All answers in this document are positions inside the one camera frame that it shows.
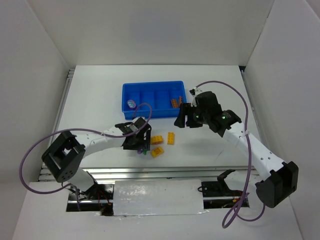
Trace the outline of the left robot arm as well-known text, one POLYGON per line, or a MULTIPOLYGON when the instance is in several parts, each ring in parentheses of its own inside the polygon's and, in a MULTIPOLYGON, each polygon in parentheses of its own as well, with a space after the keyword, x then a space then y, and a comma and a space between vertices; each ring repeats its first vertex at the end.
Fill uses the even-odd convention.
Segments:
POLYGON ((142 117, 118 123, 102 133, 75 135, 66 130, 58 135, 41 159, 58 183, 72 184, 88 199, 104 198, 106 190, 80 167, 82 160, 113 148, 146 154, 150 150, 151 130, 152 127, 142 117))

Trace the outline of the purple flower lego piece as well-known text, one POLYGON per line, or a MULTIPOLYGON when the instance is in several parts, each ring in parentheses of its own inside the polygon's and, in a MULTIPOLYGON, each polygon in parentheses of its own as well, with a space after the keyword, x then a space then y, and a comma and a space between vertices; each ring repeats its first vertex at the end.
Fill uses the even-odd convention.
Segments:
POLYGON ((137 107, 136 102, 132 99, 127 100, 126 104, 130 110, 134 110, 137 107))

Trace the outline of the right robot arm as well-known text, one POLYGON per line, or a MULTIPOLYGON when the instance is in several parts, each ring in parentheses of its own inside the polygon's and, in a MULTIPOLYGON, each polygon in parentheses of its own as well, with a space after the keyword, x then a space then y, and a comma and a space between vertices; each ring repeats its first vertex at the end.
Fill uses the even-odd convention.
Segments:
POLYGON ((193 100, 182 103, 174 125, 179 128, 200 128, 211 131, 233 144, 246 157, 261 177, 256 194, 269 208, 275 208, 296 191, 299 168, 273 154, 260 140, 245 129, 245 124, 232 110, 222 110, 216 95, 198 88, 190 90, 193 100))

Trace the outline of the brown lego plate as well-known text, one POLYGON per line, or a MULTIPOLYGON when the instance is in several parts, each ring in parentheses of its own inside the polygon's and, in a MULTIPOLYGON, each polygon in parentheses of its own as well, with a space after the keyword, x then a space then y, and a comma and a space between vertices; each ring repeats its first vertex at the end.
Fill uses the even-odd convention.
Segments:
POLYGON ((178 102, 177 102, 176 99, 171 99, 170 102, 171 102, 171 105, 172 105, 172 107, 173 107, 174 109, 176 109, 176 108, 179 107, 178 102))
POLYGON ((184 103, 183 97, 182 97, 182 96, 179 96, 178 102, 177 102, 177 106, 180 108, 183 103, 184 103))

